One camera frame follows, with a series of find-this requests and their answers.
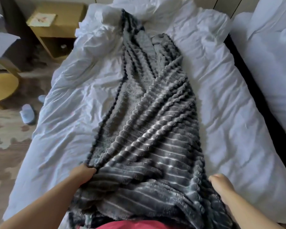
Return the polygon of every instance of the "white slipper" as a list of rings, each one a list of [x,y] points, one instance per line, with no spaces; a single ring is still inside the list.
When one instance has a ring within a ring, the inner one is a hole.
[[[25,104],[22,106],[22,111],[20,111],[20,115],[23,123],[30,124],[35,120],[35,113],[31,105]]]
[[[46,99],[46,96],[47,96],[47,95],[38,96],[39,102],[44,104],[44,101],[45,101],[45,99]]]

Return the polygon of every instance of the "red shirt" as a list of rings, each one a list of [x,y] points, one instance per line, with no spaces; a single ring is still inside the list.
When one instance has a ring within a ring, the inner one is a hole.
[[[173,229],[167,225],[153,220],[142,220],[142,221],[117,221],[106,223],[97,229]]]

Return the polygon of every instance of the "white wall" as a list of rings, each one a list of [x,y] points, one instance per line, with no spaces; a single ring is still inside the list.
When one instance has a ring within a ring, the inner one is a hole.
[[[199,7],[203,7],[205,9],[213,9],[217,0],[195,0],[196,4]],[[110,4],[113,0],[96,0],[97,3],[102,4]]]
[[[235,11],[233,17],[242,12],[254,12],[259,0],[242,0]]]
[[[25,18],[29,18],[34,12],[35,6],[41,1],[62,1],[62,2],[80,2],[85,4],[95,3],[94,0],[15,0],[19,8],[23,12]]]
[[[218,0],[214,9],[232,17],[241,0]]]

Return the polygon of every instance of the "hand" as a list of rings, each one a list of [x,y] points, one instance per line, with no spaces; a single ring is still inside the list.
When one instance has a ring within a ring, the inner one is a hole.
[[[235,192],[230,180],[224,174],[220,173],[211,175],[209,177],[209,181],[211,182],[215,191],[221,196],[224,204],[227,204],[229,193]]]
[[[81,164],[71,170],[69,177],[77,180],[79,185],[88,182],[95,174],[95,168],[88,168],[86,164]]]

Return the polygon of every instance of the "patterned carpet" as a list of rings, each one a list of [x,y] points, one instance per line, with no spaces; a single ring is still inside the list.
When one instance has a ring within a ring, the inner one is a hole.
[[[37,97],[48,93],[53,71],[59,66],[44,52],[40,57],[42,62],[34,63],[33,71],[20,73],[23,80],[17,92],[1,102],[7,109],[0,110],[0,223],[36,128],[36,125],[24,125],[19,111],[24,104],[31,104],[39,113],[42,104]]]

